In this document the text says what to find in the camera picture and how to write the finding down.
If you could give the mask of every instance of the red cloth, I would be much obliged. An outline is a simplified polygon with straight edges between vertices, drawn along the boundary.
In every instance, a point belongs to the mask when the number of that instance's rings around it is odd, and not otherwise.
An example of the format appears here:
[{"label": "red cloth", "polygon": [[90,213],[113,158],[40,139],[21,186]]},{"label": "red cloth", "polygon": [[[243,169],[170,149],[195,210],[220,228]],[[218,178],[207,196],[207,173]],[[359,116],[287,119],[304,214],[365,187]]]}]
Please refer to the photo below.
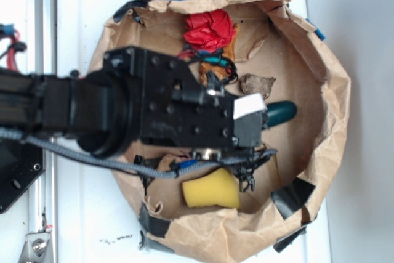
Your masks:
[{"label": "red cloth", "polygon": [[191,14],[186,18],[186,41],[196,50],[214,52],[229,45],[235,30],[230,16],[222,9],[202,14]]}]

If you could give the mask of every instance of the brown paper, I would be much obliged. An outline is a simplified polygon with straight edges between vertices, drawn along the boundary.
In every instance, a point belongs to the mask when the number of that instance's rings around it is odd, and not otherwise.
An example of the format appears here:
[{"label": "brown paper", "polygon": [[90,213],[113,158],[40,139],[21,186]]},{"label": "brown paper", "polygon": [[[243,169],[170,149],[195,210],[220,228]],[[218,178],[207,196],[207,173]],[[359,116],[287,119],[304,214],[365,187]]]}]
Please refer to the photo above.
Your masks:
[{"label": "brown paper", "polygon": [[[338,60],[314,34],[315,27],[293,14],[289,0],[152,0],[138,9],[142,24],[130,15],[110,19],[92,59],[91,70],[102,67],[105,51],[140,46],[177,54],[185,44],[185,14],[225,9],[241,29],[235,54],[239,77],[246,73],[275,77],[267,103],[291,100],[298,107],[290,122],[262,133],[278,149],[276,158],[255,172],[254,192],[240,193],[242,208],[189,209],[180,183],[208,171],[175,180],[154,180],[144,195],[139,177],[114,172],[136,215],[142,204],[155,217],[170,219],[164,238],[148,237],[179,255],[203,262],[240,262],[276,243],[277,239],[313,221],[340,166],[347,135],[350,78]],[[228,91],[242,95],[239,86]],[[134,143],[124,157],[182,155],[182,148],[149,147]],[[316,186],[307,204],[284,220],[270,198],[272,191],[296,177]]]}]

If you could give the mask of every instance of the green handle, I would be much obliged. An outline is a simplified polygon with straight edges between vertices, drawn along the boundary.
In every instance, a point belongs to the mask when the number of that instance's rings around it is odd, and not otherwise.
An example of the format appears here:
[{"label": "green handle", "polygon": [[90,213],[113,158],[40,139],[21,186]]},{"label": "green handle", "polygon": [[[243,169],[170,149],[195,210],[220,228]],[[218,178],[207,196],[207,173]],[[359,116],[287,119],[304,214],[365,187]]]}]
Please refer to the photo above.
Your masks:
[{"label": "green handle", "polygon": [[280,101],[267,105],[268,127],[277,126],[293,119],[297,114],[297,106],[290,101]]}]

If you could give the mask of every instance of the red wire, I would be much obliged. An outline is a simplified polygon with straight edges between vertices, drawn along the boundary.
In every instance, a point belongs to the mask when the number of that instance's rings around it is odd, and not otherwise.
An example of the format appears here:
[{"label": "red wire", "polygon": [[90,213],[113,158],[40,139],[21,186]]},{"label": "red wire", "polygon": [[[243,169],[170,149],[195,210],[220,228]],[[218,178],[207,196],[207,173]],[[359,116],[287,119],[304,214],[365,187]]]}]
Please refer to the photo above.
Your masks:
[{"label": "red wire", "polygon": [[7,52],[7,68],[15,72],[19,72],[19,69],[15,61],[15,49],[12,46],[19,41],[19,37],[20,34],[17,30],[15,30],[14,35],[9,36],[11,39],[11,46]]}]

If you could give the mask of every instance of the small debris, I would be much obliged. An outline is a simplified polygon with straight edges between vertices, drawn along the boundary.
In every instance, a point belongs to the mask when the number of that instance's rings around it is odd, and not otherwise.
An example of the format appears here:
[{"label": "small debris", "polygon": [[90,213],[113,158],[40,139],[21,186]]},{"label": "small debris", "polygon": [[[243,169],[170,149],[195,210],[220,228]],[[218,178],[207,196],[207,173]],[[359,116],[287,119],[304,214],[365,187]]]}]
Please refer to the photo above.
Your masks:
[{"label": "small debris", "polygon": [[[132,234],[130,234],[130,235],[122,235],[121,237],[117,237],[116,239],[119,241],[119,240],[123,240],[125,238],[131,238],[132,236],[133,236]],[[116,240],[101,239],[100,242],[101,243],[106,243],[106,244],[108,244],[110,246],[111,244],[116,243]]]},{"label": "small debris", "polygon": [[259,77],[249,73],[239,79],[239,83],[244,94],[255,94],[256,92],[259,92],[264,99],[267,99],[270,96],[272,86],[275,81],[275,77]]}]

